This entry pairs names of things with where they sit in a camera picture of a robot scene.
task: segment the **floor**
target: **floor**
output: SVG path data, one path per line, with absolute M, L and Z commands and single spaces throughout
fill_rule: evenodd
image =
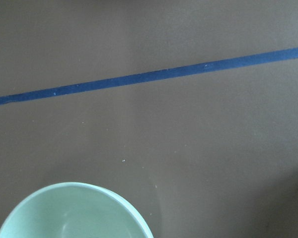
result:
M 0 0 L 0 96 L 298 47 L 298 0 Z M 80 181 L 155 238 L 298 238 L 298 59 L 0 105 L 0 226 Z

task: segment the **blue stripe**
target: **blue stripe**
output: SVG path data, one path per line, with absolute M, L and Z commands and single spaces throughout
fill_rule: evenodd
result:
M 26 92 L 21 94 L 2 96 L 0 97 L 0 105 L 10 102 L 23 102 L 41 98 L 50 98 L 65 94 L 80 93 L 111 87 L 119 87 L 136 83 L 144 83 L 155 80 L 181 77 L 199 73 L 207 73 L 230 68 L 246 67 L 250 65 L 270 63 L 282 60 L 291 60 L 297 58 L 298 48 L 274 51 L 251 56 L 199 63 L 189 66 L 163 69 L 159 71 L 133 74 L 128 76 L 97 80 L 93 82 L 79 83 L 68 86 Z

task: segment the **light green bowl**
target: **light green bowl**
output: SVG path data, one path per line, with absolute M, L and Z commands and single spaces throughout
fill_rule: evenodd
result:
M 139 212 L 105 188 L 65 182 L 25 198 L 0 229 L 0 238 L 153 238 Z

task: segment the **bowl rim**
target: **bowl rim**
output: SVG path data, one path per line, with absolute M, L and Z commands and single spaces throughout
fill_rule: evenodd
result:
M 5 219 L 4 223 L 2 224 L 2 226 L 0 228 L 0 235 L 3 232 L 6 224 L 9 222 L 9 220 L 12 219 L 14 214 L 23 205 L 25 205 L 28 201 L 30 201 L 31 199 L 35 198 L 36 196 L 38 196 L 38 195 L 40 195 L 40 194 L 42 194 L 46 191 L 57 189 L 57 188 L 62 188 L 62 187 L 70 187 L 70 186 L 83 187 L 83 188 L 95 190 L 95 191 L 101 192 L 102 194 L 107 195 L 108 197 L 110 197 L 113 200 L 117 201 L 134 218 L 134 220 L 137 222 L 138 226 L 142 229 L 144 235 L 147 238 L 153 238 L 151 230 L 150 230 L 149 226 L 147 225 L 147 223 L 145 222 L 144 218 L 141 216 L 141 214 L 136 210 L 136 208 L 134 208 L 134 206 L 130 202 L 128 202 L 122 196 L 116 194 L 115 192 L 113 192 L 111 190 L 108 190 L 108 189 L 100 187 L 100 186 L 92 185 L 92 184 L 89 184 L 89 183 L 84 183 L 84 182 L 55 183 L 55 184 L 43 187 L 43 188 L 33 192 L 32 194 L 27 196 L 25 199 L 23 199 L 18 205 L 16 205 L 16 207 L 10 212 L 10 214 L 7 216 L 7 218 Z

